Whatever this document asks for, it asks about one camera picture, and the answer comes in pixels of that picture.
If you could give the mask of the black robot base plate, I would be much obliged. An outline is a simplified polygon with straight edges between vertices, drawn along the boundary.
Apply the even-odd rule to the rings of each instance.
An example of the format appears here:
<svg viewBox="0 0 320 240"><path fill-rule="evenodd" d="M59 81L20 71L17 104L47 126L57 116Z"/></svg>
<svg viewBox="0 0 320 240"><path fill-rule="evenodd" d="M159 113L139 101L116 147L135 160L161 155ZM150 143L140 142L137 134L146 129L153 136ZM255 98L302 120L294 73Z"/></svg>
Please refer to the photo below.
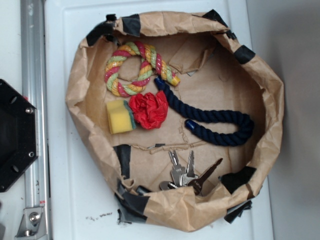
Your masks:
<svg viewBox="0 0 320 240"><path fill-rule="evenodd" d="M8 191L37 159L37 109L0 80L0 191Z"/></svg>

